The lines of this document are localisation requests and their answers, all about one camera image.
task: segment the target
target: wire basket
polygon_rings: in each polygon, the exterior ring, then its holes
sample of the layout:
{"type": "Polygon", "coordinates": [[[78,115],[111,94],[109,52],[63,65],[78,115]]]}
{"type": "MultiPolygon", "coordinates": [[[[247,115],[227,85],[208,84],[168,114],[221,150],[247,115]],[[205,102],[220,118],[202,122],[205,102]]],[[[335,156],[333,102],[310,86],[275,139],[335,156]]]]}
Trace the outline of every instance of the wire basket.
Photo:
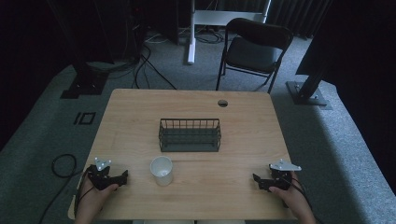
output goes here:
{"type": "Polygon", "coordinates": [[[219,151],[219,119],[161,119],[162,152],[219,151]]]}

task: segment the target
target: wooden table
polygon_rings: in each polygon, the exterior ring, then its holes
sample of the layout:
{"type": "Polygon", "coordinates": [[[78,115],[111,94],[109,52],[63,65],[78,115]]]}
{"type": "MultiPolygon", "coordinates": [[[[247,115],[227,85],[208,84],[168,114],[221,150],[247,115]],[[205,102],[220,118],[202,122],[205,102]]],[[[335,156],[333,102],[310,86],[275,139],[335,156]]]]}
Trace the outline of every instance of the wooden table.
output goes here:
{"type": "MultiPolygon", "coordinates": [[[[290,210],[260,190],[252,174],[270,178],[268,164],[290,157],[271,97],[263,92],[114,90],[86,167],[112,160],[110,176],[129,170],[102,219],[289,219],[290,210]],[[228,106],[218,105],[226,100],[228,106]],[[219,119],[219,152],[166,152],[160,119],[219,119]],[[149,165],[165,155],[173,182],[160,187],[149,165]]],[[[69,209],[73,217],[73,203],[69,209]]]]}

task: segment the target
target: cable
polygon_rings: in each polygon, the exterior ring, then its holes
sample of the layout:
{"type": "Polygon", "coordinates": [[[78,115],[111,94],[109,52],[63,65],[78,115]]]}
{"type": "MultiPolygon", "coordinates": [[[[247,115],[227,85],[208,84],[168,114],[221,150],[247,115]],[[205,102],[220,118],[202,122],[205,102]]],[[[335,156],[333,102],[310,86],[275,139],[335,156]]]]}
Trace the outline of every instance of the cable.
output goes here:
{"type": "Polygon", "coordinates": [[[123,71],[129,71],[134,65],[136,64],[135,60],[128,60],[126,63],[113,66],[113,67],[108,67],[108,68],[100,68],[100,67],[95,67],[93,65],[90,65],[88,63],[88,66],[91,68],[92,71],[94,72],[99,72],[99,73],[114,73],[114,72],[123,72],[123,71]]]}
{"type": "Polygon", "coordinates": [[[224,41],[224,36],[219,32],[210,31],[208,33],[195,35],[195,39],[197,39],[200,42],[206,43],[206,44],[218,44],[218,43],[221,43],[224,41]],[[213,35],[216,39],[208,40],[208,39],[199,37],[199,35],[213,35]]]}
{"type": "Polygon", "coordinates": [[[61,189],[58,191],[58,193],[52,198],[52,200],[51,200],[51,201],[49,202],[49,204],[47,205],[46,209],[44,210],[43,214],[41,215],[40,220],[38,221],[39,224],[43,222],[43,219],[44,219],[45,215],[47,214],[48,210],[50,209],[50,207],[52,206],[53,202],[55,202],[55,200],[58,198],[58,196],[61,194],[61,192],[64,190],[64,188],[65,188],[65,187],[67,186],[67,184],[70,182],[70,179],[71,179],[73,176],[76,176],[76,175],[81,174],[82,170],[75,173],[76,168],[77,168],[77,159],[76,159],[76,157],[75,157],[74,155],[72,155],[72,154],[63,154],[63,155],[60,155],[60,156],[56,157],[55,159],[53,159],[52,165],[51,165],[51,170],[52,170],[52,172],[53,172],[56,176],[58,176],[58,177],[60,177],[60,178],[67,178],[67,180],[66,180],[66,182],[64,183],[64,185],[61,187],[61,189]],[[70,158],[73,159],[73,163],[74,163],[74,164],[73,164],[73,169],[72,169],[72,171],[70,172],[69,175],[60,175],[60,174],[58,174],[58,173],[55,171],[55,164],[56,164],[56,161],[59,160],[60,158],[63,158],[63,157],[70,157],[70,158]]]}
{"type": "MultiPolygon", "coordinates": [[[[312,204],[311,204],[311,202],[309,202],[308,197],[307,197],[306,194],[305,194],[305,190],[304,190],[304,188],[303,188],[303,185],[302,185],[297,179],[293,178],[293,180],[297,181],[297,183],[299,183],[300,186],[302,186],[303,189],[300,189],[300,188],[297,187],[295,184],[290,183],[289,180],[283,178],[282,176],[280,177],[280,179],[283,180],[283,181],[285,181],[286,183],[290,184],[290,185],[293,186],[295,189],[297,189],[301,194],[303,194],[304,198],[306,199],[306,202],[308,203],[309,207],[310,207],[311,210],[312,210],[312,204]]],[[[319,223],[321,223],[321,224],[324,223],[324,222],[323,222],[320,218],[318,218],[314,213],[313,213],[313,215],[314,215],[314,218],[315,218],[319,223]]]]}
{"type": "Polygon", "coordinates": [[[149,57],[151,56],[151,49],[149,47],[147,47],[146,45],[143,45],[143,47],[145,47],[148,50],[148,57],[146,58],[143,54],[140,55],[140,57],[142,57],[143,62],[139,65],[139,67],[137,68],[135,74],[134,74],[134,82],[132,83],[132,88],[134,87],[134,84],[136,85],[136,87],[138,89],[140,89],[138,83],[137,83],[137,75],[140,71],[140,69],[143,67],[143,65],[146,65],[146,63],[148,63],[150,65],[150,67],[152,69],[154,69],[154,71],[163,79],[165,80],[174,90],[177,90],[177,88],[166,78],[163,76],[163,74],[161,74],[157,68],[155,68],[155,66],[149,61],[149,57]]]}
{"type": "Polygon", "coordinates": [[[107,79],[119,79],[119,78],[122,78],[122,77],[126,77],[126,76],[128,76],[129,74],[131,74],[133,71],[134,71],[134,69],[131,69],[131,70],[129,70],[128,72],[126,72],[125,74],[122,74],[122,75],[120,75],[120,76],[118,76],[118,77],[108,77],[107,79]]]}
{"type": "Polygon", "coordinates": [[[167,39],[166,37],[164,37],[164,36],[163,36],[164,40],[162,40],[162,41],[157,41],[157,42],[151,41],[151,39],[154,39],[154,38],[156,38],[157,36],[162,36],[162,35],[161,35],[161,34],[156,34],[156,35],[154,35],[154,36],[152,36],[152,37],[149,37],[147,40],[145,40],[145,43],[150,43],[150,44],[161,44],[161,43],[164,43],[164,42],[168,41],[168,39],[167,39]]]}
{"type": "Polygon", "coordinates": [[[81,201],[81,199],[84,198],[85,195],[87,195],[87,193],[90,192],[91,190],[93,190],[93,188],[94,188],[94,187],[90,188],[89,190],[87,190],[87,192],[85,192],[81,196],[81,191],[83,189],[83,185],[85,183],[85,177],[86,177],[87,173],[88,173],[88,169],[86,169],[84,171],[84,174],[82,175],[81,181],[79,182],[79,185],[78,185],[78,190],[77,190],[77,194],[76,194],[76,198],[75,198],[75,207],[74,207],[75,216],[77,215],[78,205],[79,205],[79,202],[81,201]]]}
{"type": "Polygon", "coordinates": [[[145,65],[145,68],[143,69],[143,74],[145,75],[146,83],[148,84],[148,89],[151,89],[151,87],[149,85],[148,74],[146,73],[146,65],[145,65]]]}

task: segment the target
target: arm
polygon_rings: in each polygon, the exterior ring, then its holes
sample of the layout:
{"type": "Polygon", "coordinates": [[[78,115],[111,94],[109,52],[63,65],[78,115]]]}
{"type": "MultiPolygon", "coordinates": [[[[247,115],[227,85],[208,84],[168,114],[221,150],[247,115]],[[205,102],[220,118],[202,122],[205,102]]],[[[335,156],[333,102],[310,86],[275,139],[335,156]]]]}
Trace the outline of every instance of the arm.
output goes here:
{"type": "Polygon", "coordinates": [[[89,224],[100,212],[108,196],[116,190],[119,185],[113,184],[106,189],[99,190],[93,186],[88,177],[85,177],[82,189],[82,195],[78,204],[75,224],[89,224]]]}
{"type": "MultiPolygon", "coordinates": [[[[297,179],[297,176],[294,172],[292,172],[291,174],[294,179],[297,179]]],[[[301,187],[299,183],[294,179],[292,180],[292,183],[297,187],[301,187]]],[[[288,190],[283,190],[276,187],[270,187],[270,190],[285,202],[291,212],[299,219],[300,223],[316,223],[314,214],[312,213],[312,210],[304,195],[293,186],[290,186],[288,190]]]]}

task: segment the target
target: black chair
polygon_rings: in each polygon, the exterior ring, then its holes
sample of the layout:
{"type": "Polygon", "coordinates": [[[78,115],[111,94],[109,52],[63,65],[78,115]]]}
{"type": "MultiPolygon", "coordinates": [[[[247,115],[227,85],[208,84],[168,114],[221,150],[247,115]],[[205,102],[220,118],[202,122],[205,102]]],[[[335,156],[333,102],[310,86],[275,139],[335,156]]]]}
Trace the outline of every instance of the black chair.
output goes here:
{"type": "Polygon", "coordinates": [[[231,20],[225,31],[224,49],[221,56],[218,83],[231,69],[251,75],[265,77],[263,86],[272,78],[268,93],[273,88],[283,55],[293,39],[291,31],[285,27],[250,21],[243,18],[231,20]],[[237,36],[228,47],[229,33],[237,36]]]}

